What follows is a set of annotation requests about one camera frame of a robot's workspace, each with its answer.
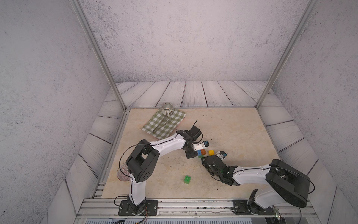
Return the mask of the yellow lego brick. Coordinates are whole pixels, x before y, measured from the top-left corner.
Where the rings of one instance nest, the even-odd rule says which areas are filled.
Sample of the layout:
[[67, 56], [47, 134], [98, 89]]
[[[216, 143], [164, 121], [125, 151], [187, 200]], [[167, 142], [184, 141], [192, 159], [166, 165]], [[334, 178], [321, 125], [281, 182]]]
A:
[[215, 152], [213, 150], [209, 150], [208, 154], [209, 154], [209, 156], [214, 156]]

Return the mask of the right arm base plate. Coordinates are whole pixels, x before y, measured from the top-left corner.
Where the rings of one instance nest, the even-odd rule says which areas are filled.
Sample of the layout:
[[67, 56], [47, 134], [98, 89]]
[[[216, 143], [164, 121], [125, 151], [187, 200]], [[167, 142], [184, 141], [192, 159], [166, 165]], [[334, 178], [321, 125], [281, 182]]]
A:
[[231, 211], [235, 215], [270, 216], [275, 214], [271, 208], [263, 209], [255, 202], [248, 203], [247, 200], [233, 200], [233, 207]]

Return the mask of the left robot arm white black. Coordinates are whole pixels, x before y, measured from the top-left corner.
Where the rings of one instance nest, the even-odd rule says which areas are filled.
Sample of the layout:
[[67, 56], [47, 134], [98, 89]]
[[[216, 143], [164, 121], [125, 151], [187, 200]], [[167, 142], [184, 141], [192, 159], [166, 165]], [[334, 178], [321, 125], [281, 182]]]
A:
[[184, 150], [186, 157], [191, 159], [207, 147], [209, 147], [208, 141], [195, 142], [194, 137], [187, 130], [176, 131], [174, 135], [159, 141], [149, 142], [145, 139], [139, 141], [125, 162], [131, 181], [127, 200], [135, 207], [144, 204], [146, 181], [154, 173], [160, 157], [175, 150]]

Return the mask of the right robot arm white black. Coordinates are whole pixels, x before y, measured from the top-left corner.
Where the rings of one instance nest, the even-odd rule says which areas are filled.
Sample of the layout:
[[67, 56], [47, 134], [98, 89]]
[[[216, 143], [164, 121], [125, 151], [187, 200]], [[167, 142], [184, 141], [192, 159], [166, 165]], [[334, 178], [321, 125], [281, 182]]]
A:
[[295, 207], [307, 206], [311, 180], [282, 160], [273, 159], [260, 167], [228, 166], [223, 162], [226, 153], [201, 158], [201, 163], [212, 177], [229, 186], [264, 184], [268, 188], [252, 191], [247, 204], [254, 203], [262, 209], [271, 205], [289, 203]]

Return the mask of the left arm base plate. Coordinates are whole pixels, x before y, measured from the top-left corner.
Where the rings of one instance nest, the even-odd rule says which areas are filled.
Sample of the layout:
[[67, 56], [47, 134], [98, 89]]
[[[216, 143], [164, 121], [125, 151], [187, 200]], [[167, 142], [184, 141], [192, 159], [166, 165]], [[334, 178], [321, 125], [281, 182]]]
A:
[[158, 212], [158, 200], [144, 200], [135, 205], [131, 200], [123, 200], [119, 206], [119, 216], [156, 216]]

